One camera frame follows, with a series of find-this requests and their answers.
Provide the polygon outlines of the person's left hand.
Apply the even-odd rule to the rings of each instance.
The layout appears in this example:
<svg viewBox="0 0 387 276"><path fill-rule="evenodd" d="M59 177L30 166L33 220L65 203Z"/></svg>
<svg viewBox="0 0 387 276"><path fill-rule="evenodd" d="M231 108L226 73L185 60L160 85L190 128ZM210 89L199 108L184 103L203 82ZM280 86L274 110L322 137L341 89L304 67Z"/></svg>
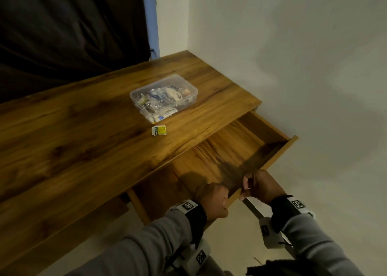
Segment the person's left hand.
<svg viewBox="0 0 387 276"><path fill-rule="evenodd" d="M207 222L215 221L219 214L219 198L218 190L229 190L227 187L220 183L211 182L204 184L196 189L193 196L193 201L199 203L206 214Z"/></svg>

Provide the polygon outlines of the person's right hand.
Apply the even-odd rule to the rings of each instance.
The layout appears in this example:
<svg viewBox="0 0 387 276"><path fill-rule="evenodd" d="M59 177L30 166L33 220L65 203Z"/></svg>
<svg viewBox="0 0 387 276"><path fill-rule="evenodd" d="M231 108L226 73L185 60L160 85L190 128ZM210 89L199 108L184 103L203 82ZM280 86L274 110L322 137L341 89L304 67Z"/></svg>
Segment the person's right hand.
<svg viewBox="0 0 387 276"><path fill-rule="evenodd" d="M258 189L257 196L260 202L270 205L271 202L278 198L286 196L287 193L279 183L266 170L254 170L256 177L255 188Z"/></svg>

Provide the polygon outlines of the wooden desk drawer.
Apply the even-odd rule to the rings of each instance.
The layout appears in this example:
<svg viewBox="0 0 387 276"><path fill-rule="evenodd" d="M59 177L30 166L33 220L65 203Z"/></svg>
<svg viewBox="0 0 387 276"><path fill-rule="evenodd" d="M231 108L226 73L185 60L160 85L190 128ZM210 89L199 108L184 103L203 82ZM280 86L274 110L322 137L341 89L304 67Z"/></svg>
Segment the wooden desk drawer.
<svg viewBox="0 0 387 276"><path fill-rule="evenodd" d="M226 186L229 208L240 196L243 176L268 170L297 140L248 112L147 176L128 190L128 196L144 225L190 199L204 183Z"/></svg>

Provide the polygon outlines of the person's right forearm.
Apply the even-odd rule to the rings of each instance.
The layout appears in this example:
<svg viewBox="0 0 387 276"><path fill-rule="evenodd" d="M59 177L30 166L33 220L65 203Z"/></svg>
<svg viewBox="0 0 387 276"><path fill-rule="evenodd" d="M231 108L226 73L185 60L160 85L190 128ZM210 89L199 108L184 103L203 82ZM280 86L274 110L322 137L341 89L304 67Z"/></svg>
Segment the person's right forearm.
<svg viewBox="0 0 387 276"><path fill-rule="evenodd" d="M297 259L311 264L316 276L365 276L310 214L293 216L281 232L293 245Z"/></svg>

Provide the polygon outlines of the person's left forearm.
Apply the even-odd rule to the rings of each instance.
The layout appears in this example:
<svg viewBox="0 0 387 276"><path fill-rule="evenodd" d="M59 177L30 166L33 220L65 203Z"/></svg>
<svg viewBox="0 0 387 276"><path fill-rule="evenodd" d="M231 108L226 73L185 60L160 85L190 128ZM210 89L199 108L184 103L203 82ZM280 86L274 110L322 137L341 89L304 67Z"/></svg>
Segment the person's left forearm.
<svg viewBox="0 0 387 276"><path fill-rule="evenodd" d="M166 258L191 242L188 218L171 210L65 276L160 276Z"/></svg>

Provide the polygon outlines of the grey metal desk leg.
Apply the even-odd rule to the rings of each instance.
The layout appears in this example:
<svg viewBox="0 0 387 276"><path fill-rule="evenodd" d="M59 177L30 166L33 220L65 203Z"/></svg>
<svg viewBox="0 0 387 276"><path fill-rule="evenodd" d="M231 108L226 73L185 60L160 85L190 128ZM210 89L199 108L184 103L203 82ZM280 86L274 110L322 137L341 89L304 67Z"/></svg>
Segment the grey metal desk leg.
<svg viewBox="0 0 387 276"><path fill-rule="evenodd" d="M249 210L257 217L259 220L264 218L264 215L246 198L242 201ZM290 243L287 240L283 240L284 243L281 244L281 246L286 249L287 253L295 259L295 253L293 250L293 246L290 245Z"/></svg>

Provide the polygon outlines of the white left wrist marker tag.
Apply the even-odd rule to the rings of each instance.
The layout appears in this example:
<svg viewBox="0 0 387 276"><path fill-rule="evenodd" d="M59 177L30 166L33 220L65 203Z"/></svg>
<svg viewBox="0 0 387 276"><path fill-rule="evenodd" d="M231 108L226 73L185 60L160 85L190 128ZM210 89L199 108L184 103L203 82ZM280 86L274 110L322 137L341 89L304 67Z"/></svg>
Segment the white left wrist marker tag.
<svg viewBox="0 0 387 276"><path fill-rule="evenodd" d="M189 211L195 209L196 207L198 207L198 204L196 202L188 199L188 200L184 200L183 202L180 202L180 203L172 206L168 210L169 211L178 210L181 213L183 213L184 215L186 215Z"/></svg>

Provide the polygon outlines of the white wrist marker tag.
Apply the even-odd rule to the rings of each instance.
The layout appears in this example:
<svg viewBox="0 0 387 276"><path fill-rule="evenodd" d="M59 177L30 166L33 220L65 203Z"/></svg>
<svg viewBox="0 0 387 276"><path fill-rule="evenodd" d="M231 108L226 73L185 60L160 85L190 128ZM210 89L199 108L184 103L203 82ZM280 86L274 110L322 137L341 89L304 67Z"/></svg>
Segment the white wrist marker tag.
<svg viewBox="0 0 387 276"><path fill-rule="evenodd" d="M196 207L198 207L198 204L196 202L188 199L188 200L184 200L183 202L180 202L180 203L172 206L168 210L169 211L178 210L181 213L183 213L184 215L186 215L189 211L195 209Z"/></svg>
<svg viewBox="0 0 387 276"><path fill-rule="evenodd" d="M287 198L290 204L297 210L300 214L309 214L313 219L316 219L315 213L309 210L300 200L294 196Z"/></svg>

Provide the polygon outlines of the white right wrist marker tag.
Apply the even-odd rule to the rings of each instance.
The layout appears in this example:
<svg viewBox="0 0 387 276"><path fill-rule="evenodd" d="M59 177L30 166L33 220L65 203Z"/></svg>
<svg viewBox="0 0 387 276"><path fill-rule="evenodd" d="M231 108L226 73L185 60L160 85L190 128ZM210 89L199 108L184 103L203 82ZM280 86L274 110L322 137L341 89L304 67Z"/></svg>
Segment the white right wrist marker tag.
<svg viewBox="0 0 387 276"><path fill-rule="evenodd" d="M290 204L297 210L300 214L309 214L313 219L316 219L315 213L309 210L300 200L294 196L287 198Z"/></svg>

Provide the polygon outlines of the dark cloth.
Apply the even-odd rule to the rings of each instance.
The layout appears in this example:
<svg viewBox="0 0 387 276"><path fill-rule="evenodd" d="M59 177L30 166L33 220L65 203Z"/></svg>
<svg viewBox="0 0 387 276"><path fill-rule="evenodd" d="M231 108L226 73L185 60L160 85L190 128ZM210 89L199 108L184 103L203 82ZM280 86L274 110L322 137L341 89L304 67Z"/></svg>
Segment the dark cloth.
<svg viewBox="0 0 387 276"><path fill-rule="evenodd" d="M332 276L327 269L307 260L267 260L260 266L247 267L246 276Z"/></svg>

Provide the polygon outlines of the clear plastic storage box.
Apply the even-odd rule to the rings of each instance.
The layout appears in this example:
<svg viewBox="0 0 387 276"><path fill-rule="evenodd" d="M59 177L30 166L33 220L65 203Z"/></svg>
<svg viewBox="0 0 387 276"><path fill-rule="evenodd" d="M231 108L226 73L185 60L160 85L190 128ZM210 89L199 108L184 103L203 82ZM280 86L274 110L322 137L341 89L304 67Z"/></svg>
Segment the clear plastic storage box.
<svg viewBox="0 0 387 276"><path fill-rule="evenodd" d="M173 88L179 91L183 95L183 99L177 102L170 98L167 94L167 88ZM159 79L151 84L145 85L130 92L130 98L139 112L140 106L138 105L136 99L140 96L141 93L158 96L162 102L165 102L169 106L176 108L178 112L180 112L196 102L198 89L178 74L173 74L168 77Z"/></svg>

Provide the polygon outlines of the pile of small sachets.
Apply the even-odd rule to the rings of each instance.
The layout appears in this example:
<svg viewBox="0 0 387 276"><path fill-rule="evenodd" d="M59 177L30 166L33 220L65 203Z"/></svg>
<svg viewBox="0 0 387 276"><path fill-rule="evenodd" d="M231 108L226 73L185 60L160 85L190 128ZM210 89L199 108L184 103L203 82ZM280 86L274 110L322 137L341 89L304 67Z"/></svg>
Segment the pile of small sachets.
<svg viewBox="0 0 387 276"><path fill-rule="evenodd" d="M158 96L141 93L136 101L140 106L140 112L151 124L156 124L178 112L176 108L162 102Z"/></svg>

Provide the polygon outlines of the wooden desk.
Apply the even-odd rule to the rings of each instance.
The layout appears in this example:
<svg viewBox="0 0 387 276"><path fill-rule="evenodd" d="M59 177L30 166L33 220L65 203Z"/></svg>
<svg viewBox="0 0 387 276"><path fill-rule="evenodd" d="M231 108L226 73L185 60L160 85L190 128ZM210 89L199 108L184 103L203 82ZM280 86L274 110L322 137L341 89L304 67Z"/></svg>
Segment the wooden desk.
<svg viewBox="0 0 387 276"><path fill-rule="evenodd" d="M130 92L172 74L197 100L153 137ZM0 104L0 270L261 103L186 50Z"/></svg>

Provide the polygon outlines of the black curtain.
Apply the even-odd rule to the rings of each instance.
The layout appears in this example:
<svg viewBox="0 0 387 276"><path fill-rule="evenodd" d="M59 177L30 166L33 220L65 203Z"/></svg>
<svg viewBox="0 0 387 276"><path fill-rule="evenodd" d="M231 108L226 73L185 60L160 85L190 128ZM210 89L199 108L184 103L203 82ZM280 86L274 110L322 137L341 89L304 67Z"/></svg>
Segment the black curtain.
<svg viewBox="0 0 387 276"><path fill-rule="evenodd" d="M0 0L0 104L150 58L144 0Z"/></svg>

